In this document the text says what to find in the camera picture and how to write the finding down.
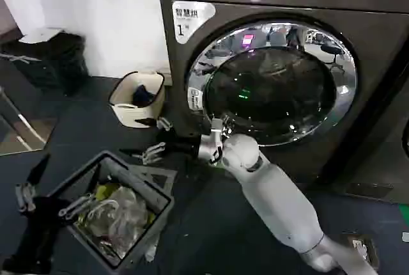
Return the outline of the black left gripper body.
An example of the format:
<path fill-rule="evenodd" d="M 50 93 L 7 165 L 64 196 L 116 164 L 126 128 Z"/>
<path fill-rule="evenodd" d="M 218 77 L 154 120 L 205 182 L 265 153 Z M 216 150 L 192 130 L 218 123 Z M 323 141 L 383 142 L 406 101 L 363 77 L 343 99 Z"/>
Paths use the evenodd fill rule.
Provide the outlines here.
<path fill-rule="evenodd" d="M 51 196 L 19 199 L 19 212 L 27 219 L 19 249 L 54 249 L 63 226 L 59 211 L 68 205 L 68 200 Z"/>

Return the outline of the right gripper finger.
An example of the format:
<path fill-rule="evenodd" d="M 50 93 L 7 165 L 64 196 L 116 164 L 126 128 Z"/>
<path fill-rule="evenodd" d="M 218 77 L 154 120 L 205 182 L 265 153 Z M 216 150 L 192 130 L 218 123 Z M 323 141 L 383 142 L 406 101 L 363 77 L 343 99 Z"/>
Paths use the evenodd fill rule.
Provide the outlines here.
<path fill-rule="evenodd" d="M 139 119 L 135 120 L 135 122 L 149 127 L 156 127 L 158 129 L 171 129 L 173 127 L 173 124 L 164 117 L 160 117 L 157 120 L 153 118 Z"/>
<path fill-rule="evenodd" d="M 143 164 L 153 164 L 162 159 L 162 154 L 166 150 L 166 143 L 160 142 L 148 147 L 145 151 L 137 150 L 135 148 L 122 148 L 121 153 L 129 157 L 140 160 Z"/>

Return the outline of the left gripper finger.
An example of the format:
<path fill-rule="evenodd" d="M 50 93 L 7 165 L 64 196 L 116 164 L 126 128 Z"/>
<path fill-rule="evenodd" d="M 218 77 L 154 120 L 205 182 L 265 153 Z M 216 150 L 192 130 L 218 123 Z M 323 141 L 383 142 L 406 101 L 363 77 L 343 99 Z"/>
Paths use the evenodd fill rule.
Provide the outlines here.
<path fill-rule="evenodd" d="M 85 211 L 95 202 L 97 202 L 95 194 L 88 193 L 84 196 L 81 196 L 71 204 L 69 204 L 69 206 L 62 208 L 58 212 L 58 216 L 60 218 L 74 218 L 77 214 L 80 214 L 81 212 Z"/>
<path fill-rule="evenodd" d="M 22 184 L 16 184 L 15 196 L 19 212 L 34 212 L 36 209 L 36 186 L 40 182 L 48 165 L 50 154 L 47 153 L 41 161 L 31 169 L 27 179 Z"/>

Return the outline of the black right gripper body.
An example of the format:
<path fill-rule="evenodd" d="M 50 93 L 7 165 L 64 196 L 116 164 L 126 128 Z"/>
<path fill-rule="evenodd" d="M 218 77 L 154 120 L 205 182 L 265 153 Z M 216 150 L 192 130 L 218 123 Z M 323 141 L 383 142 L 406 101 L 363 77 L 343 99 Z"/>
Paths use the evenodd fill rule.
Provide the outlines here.
<path fill-rule="evenodd" d="M 165 151 L 167 153 L 185 153 L 191 157 L 197 157 L 201 136 L 179 136 L 174 128 L 164 132 Z"/>

